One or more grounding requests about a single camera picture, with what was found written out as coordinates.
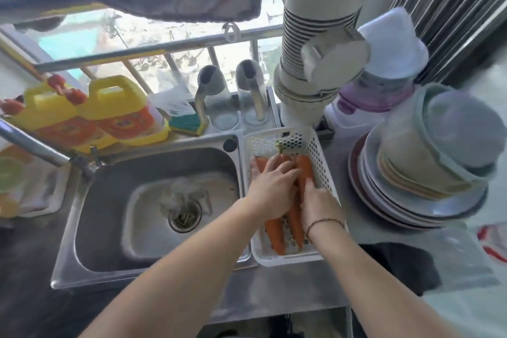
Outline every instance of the forearm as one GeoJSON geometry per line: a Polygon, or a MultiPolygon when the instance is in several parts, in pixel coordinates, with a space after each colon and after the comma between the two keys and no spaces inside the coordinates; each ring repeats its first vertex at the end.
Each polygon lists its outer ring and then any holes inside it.
{"type": "Polygon", "coordinates": [[[369,338],[455,338],[430,306],[368,256],[335,222],[316,224],[314,243],[333,267],[369,338]]]}
{"type": "Polygon", "coordinates": [[[261,226],[246,199],[194,234],[132,282],[83,337],[194,337],[261,226]]]}

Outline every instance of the sink drain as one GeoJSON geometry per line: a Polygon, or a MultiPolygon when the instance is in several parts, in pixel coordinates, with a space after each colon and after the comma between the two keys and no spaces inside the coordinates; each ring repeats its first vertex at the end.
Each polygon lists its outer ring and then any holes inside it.
{"type": "Polygon", "coordinates": [[[199,202],[191,200],[187,202],[187,208],[178,216],[169,217],[169,225],[176,232],[190,232],[197,227],[202,218],[202,208],[199,202]]]}

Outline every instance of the green sponge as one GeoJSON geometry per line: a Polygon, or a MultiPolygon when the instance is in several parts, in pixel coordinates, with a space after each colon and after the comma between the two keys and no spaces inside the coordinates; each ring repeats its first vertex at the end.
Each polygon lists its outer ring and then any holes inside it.
{"type": "Polygon", "coordinates": [[[169,128],[176,132],[199,136],[206,130],[206,125],[201,123],[199,115],[195,113],[192,115],[172,116],[169,119],[169,128]]]}

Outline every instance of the hand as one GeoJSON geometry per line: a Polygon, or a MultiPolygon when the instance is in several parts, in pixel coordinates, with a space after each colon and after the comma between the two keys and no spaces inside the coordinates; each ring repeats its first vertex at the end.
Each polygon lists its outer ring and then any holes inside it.
{"type": "Polygon", "coordinates": [[[294,168],[294,162],[284,162],[274,168],[278,155],[269,158],[261,173],[255,157],[250,161],[252,182],[246,199],[259,213],[264,222],[287,213],[297,193],[294,185],[301,170],[294,168]]]}
{"type": "Polygon", "coordinates": [[[345,211],[343,211],[337,199],[326,188],[316,188],[311,179],[306,180],[305,201],[302,203],[301,208],[303,210],[302,224],[305,232],[308,231],[308,227],[313,222],[320,219],[337,219],[345,224],[345,211]]]}

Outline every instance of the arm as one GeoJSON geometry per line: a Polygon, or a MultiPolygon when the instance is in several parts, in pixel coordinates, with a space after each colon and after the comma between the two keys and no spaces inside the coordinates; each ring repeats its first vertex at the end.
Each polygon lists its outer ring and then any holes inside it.
{"type": "MultiPolygon", "coordinates": [[[[305,229],[319,219],[345,220],[333,195],[315,188],[310,180],[303,208],[305,229]]],[[[338,222],[316,223],[309,231],[369,338],[459,337],[430,306],[367,255],[338,222]]]]}
{"type": "Polygon", "coordinates": [[[195,337],[255,231],[288,211],[299,170],[292,162],[274,170],[275,161],[262,174],[252,162],[247,197],[134,280],[81,338],[195,337]]]}

